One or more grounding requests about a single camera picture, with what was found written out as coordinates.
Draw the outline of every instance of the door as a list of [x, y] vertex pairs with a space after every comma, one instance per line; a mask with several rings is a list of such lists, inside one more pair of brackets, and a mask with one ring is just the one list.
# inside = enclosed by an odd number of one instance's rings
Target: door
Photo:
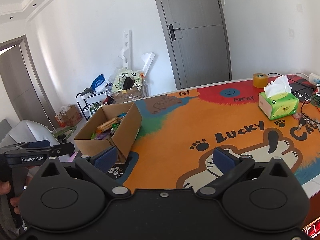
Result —
[[161, 0], [181, 88], [230, 80], [218, 0]]
[[53, 130], [32, 85], [19, 45], [0, 55], [0, 75], [19, 119], [34, 121]]

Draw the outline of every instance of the finger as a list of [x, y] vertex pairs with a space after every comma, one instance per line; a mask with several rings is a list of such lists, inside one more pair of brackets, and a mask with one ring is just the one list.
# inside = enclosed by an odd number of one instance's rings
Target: finger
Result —
[[20, 215], [20, 211], [19, 211], [19, 208], [18, 208], [18, 207], [15, 207], [15, 208], [14, 208], [14, 212], [15, 212], [17, 215]]
[[13, 207], [17, 207], [19, 205], [19, 200], [20, 200], [20, 197], [13, 197], [10, 199], [10, 204]]
[[11, 186], [10, 183], [7, 182], [0, 182], [0, 196], [6, 195], [10, 192]]
[[32, 180], [32, 177], [27, 176], [26, 178], [26, 186], [29, 186], [30, 181]]

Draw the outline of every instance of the white power strip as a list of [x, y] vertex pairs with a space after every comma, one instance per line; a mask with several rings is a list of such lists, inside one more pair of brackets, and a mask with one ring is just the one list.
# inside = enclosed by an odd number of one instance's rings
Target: white power strip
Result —
[[313, 85], [319, 85], [320, 84], [320, 76], [314, 74], [314, 73], [311, 73], [310, 76], [309, 76], [309, 82]]

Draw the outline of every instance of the white chair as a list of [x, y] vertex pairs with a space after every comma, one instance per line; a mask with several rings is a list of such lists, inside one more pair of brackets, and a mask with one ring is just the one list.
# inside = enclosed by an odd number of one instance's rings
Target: white chair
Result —
[[[20, 142], [36, 142], [48, 140], [50, 145], [59, 144], [52, 132], [42, 124], [37, 122], [23, 120], [13, 127], [0, 142], [0, 148]], [[68, 162], [70, 156], [63, 155], [59, 157], [61, 162]], [[34, 175], [39, 167], [32, 168], [29, 172]]]

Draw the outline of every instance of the tissue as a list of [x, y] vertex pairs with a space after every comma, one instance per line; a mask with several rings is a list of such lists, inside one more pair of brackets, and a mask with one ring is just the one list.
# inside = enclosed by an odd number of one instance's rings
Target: tissue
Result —
[[275, 81], [271, 81], [271, 83], [264, 88], [264, 92], [266, 93], [266, 97], [270, 98], [281, 93], [291, 93], [291, 89], [292, 87], [289, 85], [288, 77], [281, 76], [276, 78]]

